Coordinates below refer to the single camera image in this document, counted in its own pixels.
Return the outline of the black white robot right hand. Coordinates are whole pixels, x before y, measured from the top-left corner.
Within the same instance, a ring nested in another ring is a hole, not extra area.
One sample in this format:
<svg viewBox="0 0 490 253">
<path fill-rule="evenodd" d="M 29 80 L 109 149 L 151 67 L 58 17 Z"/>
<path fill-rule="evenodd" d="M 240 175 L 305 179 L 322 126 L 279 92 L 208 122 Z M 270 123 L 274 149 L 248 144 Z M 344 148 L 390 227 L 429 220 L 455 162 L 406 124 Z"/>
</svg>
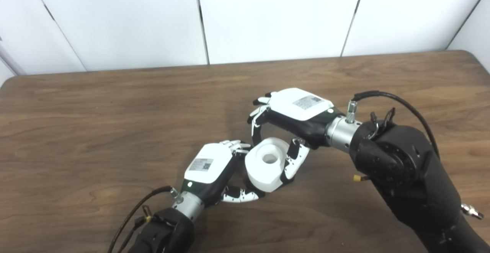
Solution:
<svg viewBox="0 0 490 253">
<path fill-rule="evenodd" d="M 245 164 L 250 183 L 267 193 L 293 182 L 310 150 L 332 147 L 333 136 L 328 129 L 344 117 L 331 101 L 299 88 L 270 92 L 253 104 L 256 109 L 247 123 L 254 147 Z M 290 142 L 263 139 L 261 130 L 267 123 L 294 137 Z"/>
</svg>

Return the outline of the black white robot left hand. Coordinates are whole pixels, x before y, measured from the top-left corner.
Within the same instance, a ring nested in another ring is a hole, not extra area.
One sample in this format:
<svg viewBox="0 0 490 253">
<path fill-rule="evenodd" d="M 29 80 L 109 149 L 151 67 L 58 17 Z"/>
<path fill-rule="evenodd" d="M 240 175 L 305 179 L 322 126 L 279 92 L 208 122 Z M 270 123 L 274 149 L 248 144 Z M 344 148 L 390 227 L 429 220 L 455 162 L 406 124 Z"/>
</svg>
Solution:
<svg viewBox="0 0 490 253">
<path fill-rule="evenodd" d="M 229 184 L 251 148 L 250 144 L 240 140 L 203 145 L 184 173 L 181 192 L 196 196 L 204 208 L 221 201 L 242 203 L 263 198 L 265 192 L 261 190 Z"/>
</svg>

